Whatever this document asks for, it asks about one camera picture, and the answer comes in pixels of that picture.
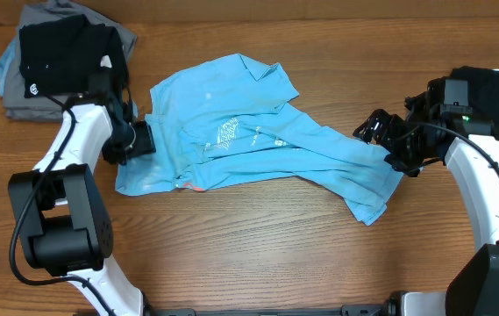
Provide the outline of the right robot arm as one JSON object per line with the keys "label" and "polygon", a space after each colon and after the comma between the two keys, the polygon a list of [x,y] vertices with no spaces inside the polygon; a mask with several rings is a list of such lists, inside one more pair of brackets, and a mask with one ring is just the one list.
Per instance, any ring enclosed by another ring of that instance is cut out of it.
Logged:
{"label": "right robot arm", "polygon": [[394,293],[381,315],[499,315],[499,132],[469,103],[466,80],[442,77],[407,97],[406,118],[374,111],[355,131],[388,150],[393,170],[417,176],[442,162],[459,186],[476,252],[445,291]]}

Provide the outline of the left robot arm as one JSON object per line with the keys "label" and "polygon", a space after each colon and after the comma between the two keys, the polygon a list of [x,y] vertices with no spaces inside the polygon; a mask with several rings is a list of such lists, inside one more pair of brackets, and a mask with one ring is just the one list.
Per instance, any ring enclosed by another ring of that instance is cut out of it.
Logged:
{"label": "left robot arm", "polygon": [[122,98],[127,85],[112,69],[87,84],[61,104],[61,129],[44,158],[8,182],[11,272],[31,286],[70,283],[99,315],[153,315],[112,254],[113,228],[93,176],[99,158],[124,165],[154,153],[153,134],[134,118]]}

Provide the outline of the light blue t-shirt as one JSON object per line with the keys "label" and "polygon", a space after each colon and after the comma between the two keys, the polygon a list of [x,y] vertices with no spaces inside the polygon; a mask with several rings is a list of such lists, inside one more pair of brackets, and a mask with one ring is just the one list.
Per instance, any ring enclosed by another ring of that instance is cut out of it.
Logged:
{"label": "light blue t-shirt", "polygon": [[126,196],[299,176],[342,197],[370,225],[403,177],[383,147],[297,110],[297,90],[277,63],[227,55],[171,75],[150,95],[156,150],[118,169],[115,188]]}

